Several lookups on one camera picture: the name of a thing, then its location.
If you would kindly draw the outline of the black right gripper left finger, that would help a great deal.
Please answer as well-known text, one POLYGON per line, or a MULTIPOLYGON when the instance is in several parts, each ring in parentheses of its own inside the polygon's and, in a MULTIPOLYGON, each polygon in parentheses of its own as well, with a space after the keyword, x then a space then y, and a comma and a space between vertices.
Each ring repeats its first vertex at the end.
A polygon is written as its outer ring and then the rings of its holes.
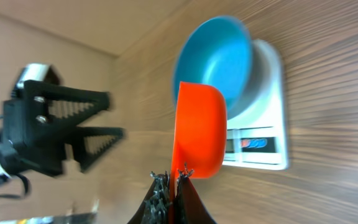
POLYGON ((167 173, 150 176, 154 179, 138 210, 128 224, 167 224, 170 207, 169 176, 167 173))

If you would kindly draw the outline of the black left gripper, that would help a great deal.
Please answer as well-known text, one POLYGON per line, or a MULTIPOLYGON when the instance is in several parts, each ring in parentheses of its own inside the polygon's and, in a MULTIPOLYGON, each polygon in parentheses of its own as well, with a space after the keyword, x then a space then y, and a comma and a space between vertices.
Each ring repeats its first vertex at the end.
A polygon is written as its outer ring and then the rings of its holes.
POLYGON ((78 126, 109 108, 108 92, 27 80, 4 103, 3 138, 25 170, 62 175, 68 144, 86 173, 125 137, 123 128, 78 126))

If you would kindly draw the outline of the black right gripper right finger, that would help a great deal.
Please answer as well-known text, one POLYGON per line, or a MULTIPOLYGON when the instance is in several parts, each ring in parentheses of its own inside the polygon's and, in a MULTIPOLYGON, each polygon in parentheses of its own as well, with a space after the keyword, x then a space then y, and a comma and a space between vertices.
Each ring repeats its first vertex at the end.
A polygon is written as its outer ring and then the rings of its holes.
POLYGON ((194 170, 189 170, 185 164, 183 170, 178 170, 177 196, 175 198, 175 223, 178 224, 216 224, 200 199, 190 177, 194 170))

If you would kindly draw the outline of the orange measuring scoop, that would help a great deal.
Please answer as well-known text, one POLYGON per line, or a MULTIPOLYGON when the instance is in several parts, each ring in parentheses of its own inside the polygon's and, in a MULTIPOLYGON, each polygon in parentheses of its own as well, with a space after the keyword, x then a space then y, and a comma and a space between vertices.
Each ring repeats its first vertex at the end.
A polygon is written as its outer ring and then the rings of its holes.
POLYGON ((181 82, 173 138, 170 170, 170 201, 180 174, 207 179, 219 172, 226 145, 226 103, 221 92, 210 85, 181 82))

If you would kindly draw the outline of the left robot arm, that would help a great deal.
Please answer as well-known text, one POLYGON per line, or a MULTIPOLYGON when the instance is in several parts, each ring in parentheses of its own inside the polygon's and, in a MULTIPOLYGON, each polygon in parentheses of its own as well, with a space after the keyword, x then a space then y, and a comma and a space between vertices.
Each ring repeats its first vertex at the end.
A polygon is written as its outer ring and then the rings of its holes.
POLYGON ((62 175, 66 144, 86 172, 124 137, 123 128, 80 125, 109 107, 107 92, 26 81, 15 98, 3 103, 0 180, 27 170, 62 175))

